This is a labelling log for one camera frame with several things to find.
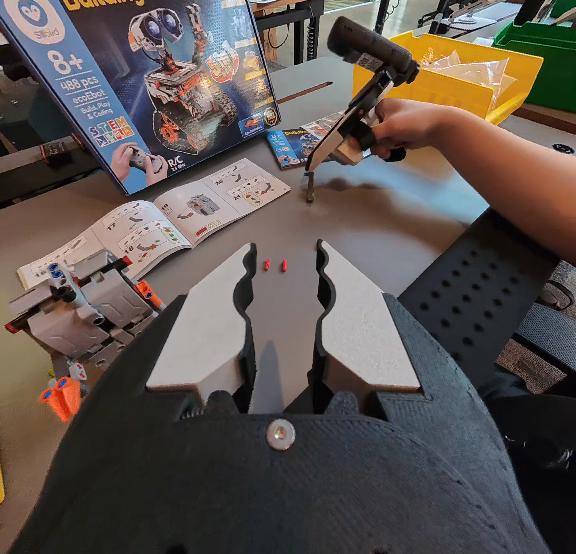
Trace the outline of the black perforated panel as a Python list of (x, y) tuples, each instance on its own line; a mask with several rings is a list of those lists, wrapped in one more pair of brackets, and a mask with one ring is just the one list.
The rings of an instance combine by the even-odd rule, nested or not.
[(478, 387), (559, 262), (489, 209), (398, 300)]

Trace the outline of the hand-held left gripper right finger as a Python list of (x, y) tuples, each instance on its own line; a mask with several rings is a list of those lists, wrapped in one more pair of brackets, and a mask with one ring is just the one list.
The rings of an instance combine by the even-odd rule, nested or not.
[(316, 242), (317, 299), (312, 363), (312, 407), (323, 414), (339, 392), (360, 410), (377, 393), (421, 394), (407, 347), (384, 291), (325, 240)]

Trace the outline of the person's right hand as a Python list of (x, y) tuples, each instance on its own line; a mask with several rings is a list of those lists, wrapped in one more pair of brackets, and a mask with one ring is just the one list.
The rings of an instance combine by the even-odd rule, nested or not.
[(378, 124), (372, 126), (376, 143), (371, 154), (382, 160), (397, 148), (440, 149), (443, 133), (457, 111), (451, 106), (384, 98), (374, 109)]

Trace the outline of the small black box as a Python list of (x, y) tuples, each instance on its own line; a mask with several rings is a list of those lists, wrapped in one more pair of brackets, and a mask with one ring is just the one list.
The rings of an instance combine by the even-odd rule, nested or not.
[(53, 141), (40, 145), (40, 154), (44, 162), (57, 168), (72, 161), (71, 153), (63, 141)]

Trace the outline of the open instruction booklet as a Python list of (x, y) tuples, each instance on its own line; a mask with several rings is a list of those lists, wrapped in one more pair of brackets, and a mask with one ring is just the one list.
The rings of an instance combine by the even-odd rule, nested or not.
[(55, 262), (73, 270), (101, 250), (131, 264), (127, 275), (142, 280), (163, 259), (192, 249), (221, 228), (289, 192), (291, 188), (246, 158), (165, 192), (154, 202), (136, 200), (104, 215), (67, 244), (17, 270), (28, 290), (50, 277)]

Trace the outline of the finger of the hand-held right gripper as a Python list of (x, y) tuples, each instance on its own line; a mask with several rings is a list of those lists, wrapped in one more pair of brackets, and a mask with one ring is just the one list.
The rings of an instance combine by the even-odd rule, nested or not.
[(314, 147), (306, 162), (307, 172), (313, 172), (325, 160), (336, 161), (341, 165), (350, 164), (349, 117), (349, 112), (343, 112), (334, 126)]
[(359, 150), (353, 147), (342, 131), (345, 120), (339, 120), (327, 135), (316, 145), (309, 158), (309, 170), (316, 169), (325, 159), (330, 158), (342, 165), (356, 166), (359, 163)]

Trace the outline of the green plastic bin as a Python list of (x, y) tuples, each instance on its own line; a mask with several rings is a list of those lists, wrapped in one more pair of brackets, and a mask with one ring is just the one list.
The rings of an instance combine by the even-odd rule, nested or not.
[(493, 46), (541, 56), (544, 63), (526, 101), (575, 113), (575, 0), (557, 0), (542, 22), (511, 22)]

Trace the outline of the person's right forearm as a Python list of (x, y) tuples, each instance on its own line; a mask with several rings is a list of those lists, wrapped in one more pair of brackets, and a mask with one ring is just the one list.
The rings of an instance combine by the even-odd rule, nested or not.
[(575, 265), (575, 157), (439, 107), (434, 147), (491, 208)]

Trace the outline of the person's black shirt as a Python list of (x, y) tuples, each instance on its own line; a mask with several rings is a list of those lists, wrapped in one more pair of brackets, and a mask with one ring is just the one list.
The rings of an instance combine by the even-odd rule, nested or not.
[(532, 393), (521, 377), (499, 366), (478, 393), (551, 552), (575, 553), (575, 398)]

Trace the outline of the blue robot kit box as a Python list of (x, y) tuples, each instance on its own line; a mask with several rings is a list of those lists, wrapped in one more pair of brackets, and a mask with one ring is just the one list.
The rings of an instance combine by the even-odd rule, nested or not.
[(1, 0), (1, 26), (127, 195), (121, 145), (170, 176), (278, 124), (249, 0)]

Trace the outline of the small blue booklet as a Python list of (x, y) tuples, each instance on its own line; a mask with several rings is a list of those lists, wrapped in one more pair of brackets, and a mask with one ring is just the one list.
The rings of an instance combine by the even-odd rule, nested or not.
[(320, 142), (302, 128), (268, 130), (265, 137), (280, 169), (305, 166)]

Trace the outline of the grey toy robot model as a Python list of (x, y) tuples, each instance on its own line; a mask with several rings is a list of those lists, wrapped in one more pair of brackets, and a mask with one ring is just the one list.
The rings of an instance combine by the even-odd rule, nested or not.
[(9, 303), (5, 329), (25, 332), (51, 358), (54, 377), (39, 401), (64, 423), (89, 392), (87, 368), (107, 370), (165, 308), (147, 282), (127, 275), (131, 264), (106, 249), (70, 266), (53, 260), (47, 279)]

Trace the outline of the sticker sheet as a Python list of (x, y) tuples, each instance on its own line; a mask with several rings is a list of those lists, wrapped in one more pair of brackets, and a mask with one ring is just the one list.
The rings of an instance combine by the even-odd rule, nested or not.
[(321, 140), (337, 124), (343, 113), (344, 111), (335, 112), (310, 123), (302, 124), (301, 128), (316, 139)]

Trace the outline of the clear plastic bags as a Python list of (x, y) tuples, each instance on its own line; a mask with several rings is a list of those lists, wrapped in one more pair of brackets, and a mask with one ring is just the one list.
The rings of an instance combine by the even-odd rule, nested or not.
[(506, 73), (508, 62), (509, 59), (506, 58), (500, 61), (465, 63), (460, 60), (456, 50), (448, 55), (441, 55), (429, 47), (421, 59), (421, 68), (490, 88), (493, 97), (488, 111), (492, 111), (500, 95), (517, 81)]

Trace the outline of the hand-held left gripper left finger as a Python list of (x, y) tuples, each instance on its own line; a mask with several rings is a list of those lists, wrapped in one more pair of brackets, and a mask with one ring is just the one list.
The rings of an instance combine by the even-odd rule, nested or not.
[(228, 392), (241, 413), (250, 407), (256, 377), (247, 307), (254, 298), (257, 248), (244, 244), (188, 291), (146, 388), (190, 392), (206, 406)]

